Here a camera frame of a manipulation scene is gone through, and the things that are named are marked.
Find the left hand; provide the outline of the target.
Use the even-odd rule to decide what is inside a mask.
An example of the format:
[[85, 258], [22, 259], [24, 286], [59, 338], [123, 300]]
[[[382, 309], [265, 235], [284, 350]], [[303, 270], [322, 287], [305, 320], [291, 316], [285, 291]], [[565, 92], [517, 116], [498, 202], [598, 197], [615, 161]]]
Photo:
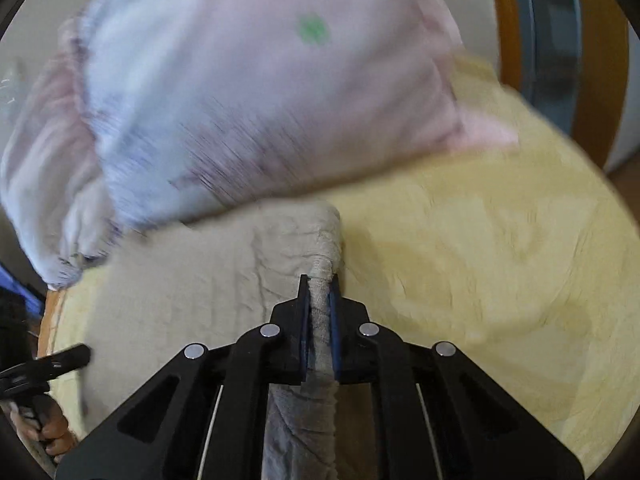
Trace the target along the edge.
[[62, 408], [47, 394], [36, 396], [34, 416], [25, 417], [27, 408], [10, 403], [10, 417], [17, 434], [24, 442], [35, 443], [57, 465], [63, 457], [76, 448], [78, 440], [70, 430]]

